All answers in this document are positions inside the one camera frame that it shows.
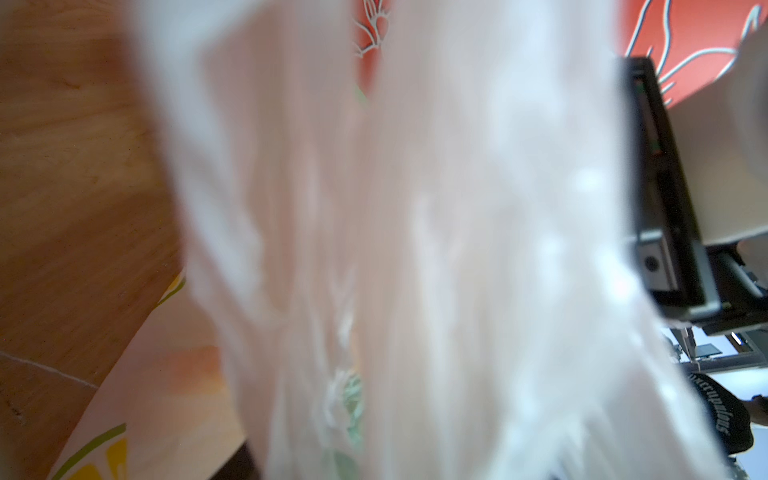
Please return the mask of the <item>white lemon-print plastic bag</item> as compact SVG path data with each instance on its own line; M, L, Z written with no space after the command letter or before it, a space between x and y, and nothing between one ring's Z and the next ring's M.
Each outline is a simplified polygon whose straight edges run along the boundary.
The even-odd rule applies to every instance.
M724 479L633 255L617 1L133 1L184 255L55 479Z

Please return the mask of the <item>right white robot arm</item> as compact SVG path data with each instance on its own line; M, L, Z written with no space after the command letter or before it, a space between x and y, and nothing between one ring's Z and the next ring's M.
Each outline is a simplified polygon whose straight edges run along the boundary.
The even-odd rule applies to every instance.
M767 284L742 240L767 231L767 31L674 107L645 57L624 63L633 127L634 255L666 322L710 335L767 324Z

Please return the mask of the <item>person in black shirt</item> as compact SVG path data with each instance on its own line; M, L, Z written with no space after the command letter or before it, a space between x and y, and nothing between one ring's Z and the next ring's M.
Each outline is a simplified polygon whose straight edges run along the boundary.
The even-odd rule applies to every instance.
M707 406L714 431L727 455L744 453L754 446L752 426L767 427L767 397L749 400L736 397L714 378L690 373L687 380Z

